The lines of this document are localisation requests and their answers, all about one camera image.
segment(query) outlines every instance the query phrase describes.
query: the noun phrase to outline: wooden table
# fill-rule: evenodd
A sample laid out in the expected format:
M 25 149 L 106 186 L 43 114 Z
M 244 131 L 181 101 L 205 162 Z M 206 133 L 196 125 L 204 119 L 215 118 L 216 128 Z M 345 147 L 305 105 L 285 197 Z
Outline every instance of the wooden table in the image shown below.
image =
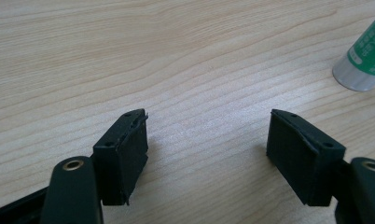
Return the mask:
M 375 90 L 331 73 L 374 19 L 375 0 L 0 0 L 0 207 L 145 108 L 147 165 L 105 223 L 335 223 L 266 157 L 270 112 L 375 159 Z

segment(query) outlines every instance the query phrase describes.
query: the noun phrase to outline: hole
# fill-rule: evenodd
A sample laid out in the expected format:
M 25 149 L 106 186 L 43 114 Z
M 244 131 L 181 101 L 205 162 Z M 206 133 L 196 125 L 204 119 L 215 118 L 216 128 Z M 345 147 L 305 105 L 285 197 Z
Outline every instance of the hole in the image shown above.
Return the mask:
M 106 146 L 106 147 L 112 147 L 112 146 L 113 146 L 113 142 L 106 142 L 106 143 L 105 143 L 105 146 Z
M 374 161 L 362 161 L 362 165 L 367 169 L 375 172 L 375 162 Z
M 324 146 L 326 146 L 326 147 L 333 147 L 333 144 L 331 144 L 331 143 L 324 143 Z
M 69 161 L 62 168 L 66 171 L 73 171 L 83 165 L 83 161 Z

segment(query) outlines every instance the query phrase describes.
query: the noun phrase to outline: metal ring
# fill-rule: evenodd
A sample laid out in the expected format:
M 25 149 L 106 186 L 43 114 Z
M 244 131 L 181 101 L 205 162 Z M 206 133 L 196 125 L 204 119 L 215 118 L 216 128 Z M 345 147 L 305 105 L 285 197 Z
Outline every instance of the metal ring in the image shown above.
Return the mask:
M 63 169 L 66 171 L 73 171 L 79 169 L 83 165 L 83 161 L 69 161 L 63 165 Z
M 374 161 L 362 161 L 362 165 L 365 168 L 375 172 L 375 162 Z

